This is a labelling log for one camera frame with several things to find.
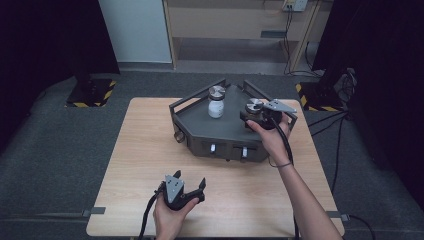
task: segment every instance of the white wall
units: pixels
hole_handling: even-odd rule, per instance
[[[118,62],[172,62],[161,0],[99,3]]]

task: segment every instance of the finger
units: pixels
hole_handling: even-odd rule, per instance
[[[255,132],[257,132],[257,133],[259,133],[259,135],[261,135],[262,136],[262,133],[265,131],[265,129],[263,129],[258,123],[256,123],[256,122],[254,122],[254,121],[252,121],[252,120],[247,120],[247,125],[249,125],[249,127],[253,130],[253,131],[255,131]]]
[[[199,198],[193,198],[180,211],[186,216],[199,203]]]
[[[281,122],[285,124],[289,124],[289,116],[285,113],[282,113],[283,117],[281,118]]]
[[[164,204],[165,204],[165,200],[163,199],[163,193],[159,193],[158,196],[156,197],[155,208],[157,208],[158,206],[161,207]]]

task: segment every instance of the black cable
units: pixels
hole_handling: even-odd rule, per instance
[[[331,126],[333,126],[333,124],[334,124],[334,123],[336,123],[337,121],[339,121],[339,120],[343,119],[346,115],[347,115],[347,114],[343,115],[343,116],[342,116],[342,117],[340,117],[340,118],[337,118],[337,119],[336,119],[336,120],[334,120],[334,121],[333,121],[330,125],[328,125],[327,127],[323,128],[323,129],[321,129],[321,130],[319,130],[318,132],[316,132],[316,133],[314,133],[314,134],[311,134],[311,136],[315,136],[315,135],[317,135],[317,134],[319,134],[319,133],[322,133],[323,131],[325,131],[325,130],[329,129]]]
[[[271,121],[272,121],[272,123],[274,124],[275,128],[277,129],[278,133],[280,134],[281,139],[283,140],[284,147],[286,148],[287,156],[288,156],[288,158],[289,158],[290,162],[291,162],[292,164],[294,164],[294,163],[293,163],[293,153],[292,153],[292,151],[291,151],[291,147],[290,147],[290,144],[289,144],[289,140],[287,139],[286,134],[284,134],[284,131],[281,129],[280,125],[279,125],[279,124],[275,121],[275,119],[274,119],[274,118],[271,118]]]
[[[289,72],[290,72],[290,46],[289,46],[289,40],[287,38],[287,35],[289,33],[289,29],[290,29],[290,24],[293,18],[293,11],[292,11],[292,6],[289,5],[288,7],[288,13],[287,13],[287,22],[286,22],[286,36],[283,38],[283,44],[284,44],[284,49],[287,52],[287,64],[284,68],[284,74],[288,74],[286,73],[287,67],[289,68]]]
[[[310,75],[296,75],[295,73],[306,73],[306,74],[310,74]],[[321,75],[318,75],[317,73],[302,71],[302,70],[291,71],[291,72],[288,72],[287,74],[289,74],[291,76],[302,76],[302,77],[313,77],[313,78],[321,78],[322,77]]]
[[[305,47],[305,60],[306,60],[306,64],[308,64],[309,69],[312,71],[312,64],[309,62],[308,59],[308,46],[309,46],[309,42],[306,43],[306,47]]]
[[[299,234],[299,226],[297,225],[296,218],[293,216],[294,221],[294,239],[299,240],[300,234]]]
[[[340,96],[340,93],[343,93],[346,99]],[[347,103],[354,93],[355,93],[354,80],[351,79],[349,76],[345,76],[342,80],[342,87],[337,91],[337,95],[339,96],[341,101],[343,101],[344,103]]]
[[[149,203],[147,204],[146,211],[144,211],[143,223],[141,225],[141,231],[140,231],[140,235],[138,236],[138,240],[142,240],[143,239],[144,231],[146,230],[147,217],[149,216],[150,208],[152,208],[152,205],[155,202],[156,197],[157,197],[157,194],[153,195],[150,198]]]
[[[343,114],[343,113],[346,113],[346,112],[347,112],[347,111],[341,111],[341,112],[338,112],[338,113],[336,113],[336,114],[333,114],[333,115],[328,116],[328,117],[326,117],[326,118],[323,118],[323,119],[321,119],[321,120],[318,120],[318,121],[316,121],[316,122],[313,122],[313,123],[309,124],[309,125],[308,125],[308,127],[312,127],[312,126],[314,126],[314,125],[315,125],[315,124],[317,124],[317,123],[320,123],[320,122],[325,121],[325,120],[327,120],[327,119],[329,119],[329,118],[332,118],[332,117],[338,116],[338,115]]]
[[[368,223],[367,223],[364,219],[362,219],[362,218],[360,218],[360,217],[357,217],[357,216],[354,216],[354,215],[350,215],[350,214],[349,214],[349,216],[350,216],[350,218],[353,218],[353,219],[359,220],[359,221],[361,221],[362,223],[364,223],[364,224],[368,227],[368,229],[370,230],[370,233],[371,233],[371,237],[372,237],[372,239],[373,239],[373,240],[375,240],[375,239],[376,239],[374,230],[371,228],[371,225],[369,225],[369,224],[368,224]]]
[[[337,175],[339,173],[340,140],[341,140],[341,136],[342,136],[342,126],[343,126],[343,120],[344,120],[345,116],[346,115],[344,115],[341,118],[340,125],[339,125],[339,133],[337,135],[338,139],[337,139],[337,151],[336,151],[336,169],[334,170],[333,183],[331,184],[331,193],[333,193],[333,194],[334,194],[334,188],[336,187]]]

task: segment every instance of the black curtain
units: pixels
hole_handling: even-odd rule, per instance
[[[346,31],[359,6],[366,6],[359,24]],[[314,68],[339,71],[328,68],[337,61],[355,69],[358,83],[348,109],[368,152],[377,166],[399,175],[424,209],[423,12],[418,0],[335,1]]]
[[[47,87],[119,73],[97,0],[3,0],[0,31],[0,150]]]

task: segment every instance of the black pedestal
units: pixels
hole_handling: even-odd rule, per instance
[[[325,94],[317,92],[318,83],[301,82],[296,85],[303,110],[343,111],[343,103],[335,90]]]
[[[77,83],[66,101],[68,107],[101,107],[109,99],[115,81],[92,79],[90,83]]]

